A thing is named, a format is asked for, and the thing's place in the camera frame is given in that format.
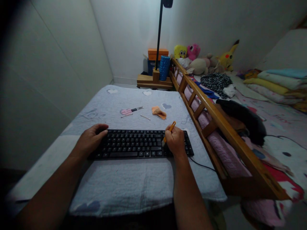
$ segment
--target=pikachu plush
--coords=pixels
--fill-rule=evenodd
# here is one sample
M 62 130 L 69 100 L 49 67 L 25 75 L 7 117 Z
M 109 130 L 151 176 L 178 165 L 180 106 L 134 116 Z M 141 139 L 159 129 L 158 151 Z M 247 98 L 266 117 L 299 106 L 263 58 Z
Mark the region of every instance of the pikachu plush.
M 226 52 L 222 54 L 221 57 L 219 57 L 220 63 L 224 67 L 225 71 L 233 71 L 233 67 L 231 65 L 233 61 L 233 53 L 236 50 L 237 46 L 239 45 L 239 41 L 240 40 L 237 40 L 233 44 L 229 52 Z

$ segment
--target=keyboard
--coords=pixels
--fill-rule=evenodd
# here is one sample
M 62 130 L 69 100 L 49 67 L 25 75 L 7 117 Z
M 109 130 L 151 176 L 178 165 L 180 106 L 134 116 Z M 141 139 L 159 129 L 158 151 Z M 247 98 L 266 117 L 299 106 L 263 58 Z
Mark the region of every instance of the keyboard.
M 193 156 L 188 133 L 185 134 L 185 151 Z M 111 129 L 89 160 L 145 159 L 173 157 L 167 144 L 162 147 L 165 130 L 122 130 Z

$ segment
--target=hand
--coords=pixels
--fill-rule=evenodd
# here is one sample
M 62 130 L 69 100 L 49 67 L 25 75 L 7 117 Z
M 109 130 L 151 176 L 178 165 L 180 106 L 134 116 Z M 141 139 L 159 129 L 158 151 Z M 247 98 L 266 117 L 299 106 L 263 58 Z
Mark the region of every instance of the hand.
M 174 158 L 186 156 L 185 153 L 185 134 L 178 128 L 174 127 L 172 132 L 169 131 L 171 125 L 165 129 L 166 143 Z
M 101 140 L 107 135 L 108 130 L 104 130 L 97 134 L 102 129 L 107 129 L 106 124 L 95 124 L 91 128 L 85 130 L 76 143 L 70 157 L 81 157 L 84 160 L 99 146 Z

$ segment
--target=wooden crib rail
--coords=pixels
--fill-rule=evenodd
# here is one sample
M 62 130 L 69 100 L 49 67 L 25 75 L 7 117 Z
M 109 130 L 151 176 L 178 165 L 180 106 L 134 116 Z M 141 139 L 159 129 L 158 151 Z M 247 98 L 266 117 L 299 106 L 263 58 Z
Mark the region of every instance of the wooden crib rail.
M 211 103 L 211 101 L 201 91 L 201 89 L 190 79 L 185 69 L 174 58 L 172 58 L 172 66 L 173 68 L 172 71 L 170 71 L 170 78 L 187 107 L 187 110 L 195 124 L 202 142 L 204 143 L 204 146 L 206 147 L 206 150 L 217 171 L 226 194 L 251 199 L 289 199 L 289 196 L 285 193 L 279 183 L 274 179 L 274 177 L 272 177 L 265 166 L 255 156 L 255 154 L 246 145 L 246 143 L 237 134 L 237 132 L 231 127 L 231 125 L 227 122 L 219 110 L 213 105 L 213 103 Z M 178 76 L 178 73 L 175 76 L 176 70 L 179 70 L 181 73 L 183 73 L 180 85 L 178 85 L 176 81 Z M 189 100 L 187 100 L 184 94 L 184 90 L 187 85 L 189 85 L 193 90 Z M 201 100 L 201 104 L 194 112 L 191 108 L 191 105 L 196 96 L 198 96 Z M 198 122 L 198 117 L 204 108 L 206 108 L 208 113 L 211 115 L 212 121 L 204 129 L 202 129 Z M 230 178 L 221 160 L 206 138 L 217 128 L 221 130 L 231 146 L 241 157 L 247 169 L 252 174 L 252 177 Z

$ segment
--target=keyboard cable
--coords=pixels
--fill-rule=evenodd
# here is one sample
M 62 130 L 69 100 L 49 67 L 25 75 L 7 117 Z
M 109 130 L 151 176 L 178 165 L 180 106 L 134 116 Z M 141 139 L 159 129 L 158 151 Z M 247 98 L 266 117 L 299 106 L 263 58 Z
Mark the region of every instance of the keyboard cable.
M 197 162 L 194 161 L 190 156 L 189 156 L 189 158 L 190 158 L 195 164 L 198 164 L 198 165 L 200 165 L 200 166 L 203 166 L 203 167 L 205 167 L 205 168 L 208 168 L 208 169 L 211 169 L 211 170 L 215 171 L 213 168 L 210 168 L 210 167 L 208 167 L 208 166 L 205 166 L 205 165 L 202 165 L 202 164 L 197 163 Z

